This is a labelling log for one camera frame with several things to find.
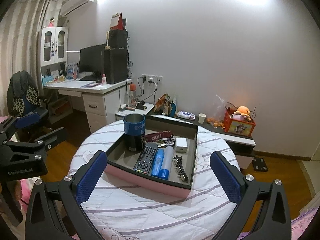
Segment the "red decorated gift box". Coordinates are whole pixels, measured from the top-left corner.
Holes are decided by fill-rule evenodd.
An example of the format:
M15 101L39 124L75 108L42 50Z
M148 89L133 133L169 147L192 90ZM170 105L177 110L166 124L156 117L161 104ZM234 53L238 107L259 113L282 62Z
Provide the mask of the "red decorated gift box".
M250 137L256 126L253 120L248 120L244 116L234 115L236 112L235 107L228 107L225 111L223 120L224 131L226 133L233 133L243 137Z

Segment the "black remote control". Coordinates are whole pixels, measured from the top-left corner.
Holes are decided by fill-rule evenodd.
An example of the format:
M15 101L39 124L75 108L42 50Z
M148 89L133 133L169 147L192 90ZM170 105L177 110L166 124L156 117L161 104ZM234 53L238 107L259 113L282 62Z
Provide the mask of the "black remote control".
M149 175L158 150L158 145L155 142L147 142L140 153L136 164L133 167L135 172Z

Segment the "beige curtain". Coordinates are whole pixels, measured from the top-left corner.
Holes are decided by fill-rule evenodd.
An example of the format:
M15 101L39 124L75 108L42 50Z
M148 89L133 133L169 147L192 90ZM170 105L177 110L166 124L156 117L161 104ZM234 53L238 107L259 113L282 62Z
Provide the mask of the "beige curtain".
M37 63L38 38L49 20L57 21L63 0L16 0L1 20L1 116L9 114L7 90L16 72L27 71L42 93Z

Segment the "white bedside table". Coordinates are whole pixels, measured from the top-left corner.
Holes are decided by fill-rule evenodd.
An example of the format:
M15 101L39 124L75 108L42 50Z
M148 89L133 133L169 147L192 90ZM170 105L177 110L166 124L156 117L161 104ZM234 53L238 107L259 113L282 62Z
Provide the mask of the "white bedside table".
M141 115L147 115L150 113L154 108L153 104L150 103L145 103L144 104L144 109L128 109L127 107L124 109L119 110L116 113L116 120L121 120L123 117L129 115L129 114L141 114Z

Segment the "black computer tower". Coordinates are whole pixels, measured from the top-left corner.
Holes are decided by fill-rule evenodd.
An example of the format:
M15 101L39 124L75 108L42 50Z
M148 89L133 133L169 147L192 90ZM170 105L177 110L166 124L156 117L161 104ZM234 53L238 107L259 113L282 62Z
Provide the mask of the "black computer tower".
M110 49L103 53L103 73L107 84L125 81L128 77L127 50Z

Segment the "blue and black tumbler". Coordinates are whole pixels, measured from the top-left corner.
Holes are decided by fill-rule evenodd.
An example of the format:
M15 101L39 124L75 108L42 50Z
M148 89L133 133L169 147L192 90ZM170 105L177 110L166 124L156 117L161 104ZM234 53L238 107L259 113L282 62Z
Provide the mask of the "blue and black tumbler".
M141 114L129 114L123 118L124 141L128 150L141 152L145 144L145 121Z

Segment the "orange plush toy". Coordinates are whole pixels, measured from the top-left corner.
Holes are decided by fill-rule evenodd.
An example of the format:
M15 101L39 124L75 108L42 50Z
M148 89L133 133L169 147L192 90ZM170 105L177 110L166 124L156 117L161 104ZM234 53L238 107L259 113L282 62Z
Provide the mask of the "orange plush toy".
M239 106L238 109L233 113L233 116L241 116L241 120L251 121L251 112L246 106Z

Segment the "black computer monitor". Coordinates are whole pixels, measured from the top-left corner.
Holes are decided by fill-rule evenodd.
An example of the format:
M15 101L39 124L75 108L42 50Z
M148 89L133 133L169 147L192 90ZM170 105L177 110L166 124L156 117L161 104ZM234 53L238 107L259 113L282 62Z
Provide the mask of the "black computer monitor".
M104 44L80 49L79 73L91 73L91 75L85 75L80 81L101 80L104 49Z

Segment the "black office chair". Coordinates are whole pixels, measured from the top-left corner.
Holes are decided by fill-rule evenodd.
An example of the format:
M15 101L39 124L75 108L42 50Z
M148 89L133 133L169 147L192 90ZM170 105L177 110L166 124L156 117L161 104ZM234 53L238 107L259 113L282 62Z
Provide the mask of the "black office chair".
M35 139L53 131L49 128L48 102L38 92L36 82L25 70L16 72L10 79L7 90L7 107L10 116L19 118L32 112L48 112L40 122L26 128L17 129L21 142L33 142Z

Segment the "wet wipes pack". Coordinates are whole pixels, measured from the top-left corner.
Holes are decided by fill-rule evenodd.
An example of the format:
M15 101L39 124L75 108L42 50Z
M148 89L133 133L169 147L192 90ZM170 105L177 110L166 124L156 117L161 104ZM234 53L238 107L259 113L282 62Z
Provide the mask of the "wet wipes pack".
M186 111L179 111L177 117L185 120L195 120L195 114Z

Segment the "white cabinet with glass doors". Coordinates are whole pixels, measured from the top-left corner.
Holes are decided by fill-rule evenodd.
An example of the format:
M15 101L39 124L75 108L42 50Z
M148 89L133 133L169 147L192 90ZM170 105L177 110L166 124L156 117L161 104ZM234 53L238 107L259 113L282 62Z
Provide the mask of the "white cabinet with glass doors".
M45 27L39 33L40 67L67 61L67 27Z

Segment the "pink storage box tray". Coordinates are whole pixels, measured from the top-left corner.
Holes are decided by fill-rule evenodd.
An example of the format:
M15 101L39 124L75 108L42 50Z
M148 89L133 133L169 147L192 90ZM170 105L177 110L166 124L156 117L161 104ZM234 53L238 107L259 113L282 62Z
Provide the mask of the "pink storage box tray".
M184 138L187 141L187 152L177 153L173 156L182 157L181 169L185 172L187 181L182 181L176 170L175 161L171 161L169 178L167 180L157 178L148 173L135 170L139 153L133 153L127 149L124 135L107 150L106 172L132 184L178 198L186 198L191 191L196 164L197 150L197 126L195 124L174 118L163 118L159 115L146 116L146 133L171 131L176 138Z

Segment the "snack bag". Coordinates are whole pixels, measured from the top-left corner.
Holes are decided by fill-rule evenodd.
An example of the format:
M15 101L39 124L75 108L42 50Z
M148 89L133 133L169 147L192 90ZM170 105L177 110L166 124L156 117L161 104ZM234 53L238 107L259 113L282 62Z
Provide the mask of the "snack bag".
M171 113L171 97L168 93L163 94L156 102L154 112L162 112L164 115L169 116Z

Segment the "white air conditioner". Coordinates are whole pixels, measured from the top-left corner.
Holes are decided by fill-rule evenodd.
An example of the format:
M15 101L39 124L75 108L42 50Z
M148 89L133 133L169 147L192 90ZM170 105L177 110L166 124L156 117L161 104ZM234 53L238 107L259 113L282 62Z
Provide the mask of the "white air conditioner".
M93 3L95 0L68 0L60 10L60 15L66 17L80 7Z

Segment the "white pink lotion bottle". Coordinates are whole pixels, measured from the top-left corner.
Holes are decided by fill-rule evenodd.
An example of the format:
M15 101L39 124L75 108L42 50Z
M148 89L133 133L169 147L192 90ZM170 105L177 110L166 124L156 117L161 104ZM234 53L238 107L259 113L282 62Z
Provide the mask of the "white pink lotion bottle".
M101 83L102 83L102 85L107 85L107 78L106 78L105 74L103 74L103 76L101 78Z

